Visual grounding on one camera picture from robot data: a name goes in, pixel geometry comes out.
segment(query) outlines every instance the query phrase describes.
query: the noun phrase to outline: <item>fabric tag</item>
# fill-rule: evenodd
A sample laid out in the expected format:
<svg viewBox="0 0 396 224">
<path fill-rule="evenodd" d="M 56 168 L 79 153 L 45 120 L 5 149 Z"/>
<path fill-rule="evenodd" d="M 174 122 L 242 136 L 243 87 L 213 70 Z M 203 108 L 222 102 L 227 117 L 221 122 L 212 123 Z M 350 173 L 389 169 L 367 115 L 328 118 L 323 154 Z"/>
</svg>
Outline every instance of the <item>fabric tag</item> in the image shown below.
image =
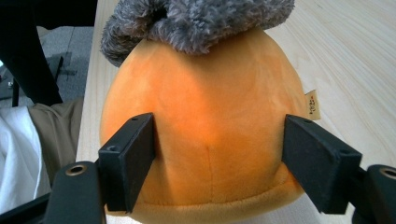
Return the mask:
<svg viewBox="0 0 396 224">
<path fill-rule="evenodd" d="M 317 90 L 312 90 L 305 95 L 308 107 L 308 118 L 312 120 L 320 119 L 319 102 L 317 97 Z"/>
</svg>

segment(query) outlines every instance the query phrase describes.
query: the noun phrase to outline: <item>stuffed toy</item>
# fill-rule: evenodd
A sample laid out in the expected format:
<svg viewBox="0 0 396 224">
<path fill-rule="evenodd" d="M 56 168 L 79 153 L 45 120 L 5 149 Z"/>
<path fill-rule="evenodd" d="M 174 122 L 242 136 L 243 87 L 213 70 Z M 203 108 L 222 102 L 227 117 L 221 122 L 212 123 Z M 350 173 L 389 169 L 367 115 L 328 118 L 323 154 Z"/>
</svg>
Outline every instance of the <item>stuffed toy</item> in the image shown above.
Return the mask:
<svg viewBox="0 0 396 224">
<path fill-rule="evenodd" d="M 144 223 L 220 223 L 302 193 L 281 161 L 286 114 L 307 117 L 301 81 L 264 30 L 292 0 L 121 0 L 102 52 L 120 67 L 101 144 L 152 112 L 156 158 L 130 216 Z M 125 212 L 110 213 L 126 216 Z"/>
</svg>

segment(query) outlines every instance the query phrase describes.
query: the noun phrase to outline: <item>clothing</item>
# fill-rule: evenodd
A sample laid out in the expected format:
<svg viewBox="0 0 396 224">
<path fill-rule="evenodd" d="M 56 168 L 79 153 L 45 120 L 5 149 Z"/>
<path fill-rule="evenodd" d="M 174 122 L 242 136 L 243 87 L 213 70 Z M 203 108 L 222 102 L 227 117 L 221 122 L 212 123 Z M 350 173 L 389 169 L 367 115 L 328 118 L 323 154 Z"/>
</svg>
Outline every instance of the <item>clothing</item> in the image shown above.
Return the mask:
<svg viewBox="0 0 396 224">
<path fill-rule="evenodd" d="M 82 104 L 0 109 L 0 214 L 50 192 L 76 160 Z"/>
</svg>

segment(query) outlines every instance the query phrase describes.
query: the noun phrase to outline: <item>light wood tabletop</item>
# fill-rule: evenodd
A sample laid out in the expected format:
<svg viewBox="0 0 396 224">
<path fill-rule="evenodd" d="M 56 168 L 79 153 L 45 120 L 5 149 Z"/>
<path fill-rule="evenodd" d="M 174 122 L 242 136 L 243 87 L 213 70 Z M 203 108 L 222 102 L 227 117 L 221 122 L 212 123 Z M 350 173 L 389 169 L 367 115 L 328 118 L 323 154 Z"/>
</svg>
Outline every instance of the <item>light wood tabletop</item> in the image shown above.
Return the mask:
<svg viewBox="0 0 396 224">
<path fill-rule="evenodd" d="M 118 68 L 100 52 L 117 0 L 99 0 L 93 33 L 78 161 L 95 161 L 102 107 Z M 396 1 L 297 0 L 286 23 L 267 31 L 298 72 L 304 91 L 317 90 L 317 123 L 363 154 L 361 167 L 396 167 Z M 306 196 L 243 223 L 350 223 L 320 215 Z M 107 217 L 108 223 L 133 223 Z"/>
</svg>

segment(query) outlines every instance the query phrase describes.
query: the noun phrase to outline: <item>gray fur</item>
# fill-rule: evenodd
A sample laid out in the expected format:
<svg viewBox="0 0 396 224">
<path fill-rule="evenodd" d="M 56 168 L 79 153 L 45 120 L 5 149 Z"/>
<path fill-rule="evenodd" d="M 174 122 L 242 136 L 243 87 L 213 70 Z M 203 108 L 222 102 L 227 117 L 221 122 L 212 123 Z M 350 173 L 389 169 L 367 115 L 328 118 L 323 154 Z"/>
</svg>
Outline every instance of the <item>gray fur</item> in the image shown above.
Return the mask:
<svg viewBox="0 0 396 224">
<path fill-rule="evenodd" d="M 102 52 L 120 66 L 143 38 L 200 55 L 219 40 L 284 22 L 294 0 L 120 0 L 108 20 Z"/>
</svg>

